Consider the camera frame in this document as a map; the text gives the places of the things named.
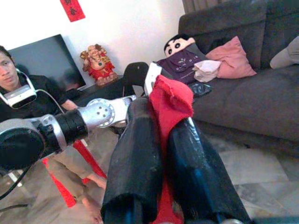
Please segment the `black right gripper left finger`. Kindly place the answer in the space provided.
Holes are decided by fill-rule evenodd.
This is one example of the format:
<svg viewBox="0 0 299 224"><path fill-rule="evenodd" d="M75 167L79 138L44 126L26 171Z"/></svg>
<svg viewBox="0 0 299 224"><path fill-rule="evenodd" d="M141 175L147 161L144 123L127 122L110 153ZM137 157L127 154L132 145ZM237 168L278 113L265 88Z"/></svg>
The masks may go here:
<svg viewBox="0 0 299 224"><path fill-rule="evenodd" d="M157 217L163 166L158 125L148 98L128 108L128 124L113 151L101 208L106 224L149 224Z"/></svg>

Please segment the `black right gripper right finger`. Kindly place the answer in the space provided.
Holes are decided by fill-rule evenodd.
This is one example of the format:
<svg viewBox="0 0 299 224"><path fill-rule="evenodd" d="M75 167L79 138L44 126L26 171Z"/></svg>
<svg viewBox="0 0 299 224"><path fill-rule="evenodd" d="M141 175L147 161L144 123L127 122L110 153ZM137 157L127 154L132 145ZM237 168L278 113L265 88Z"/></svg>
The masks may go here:
<svg viewBox="0 0 299 224"><path fill-rule="evenodd" d="M192 118L171 130L167 163L172 195L182 209L184 223L251 222L219 153Z"/></svg>

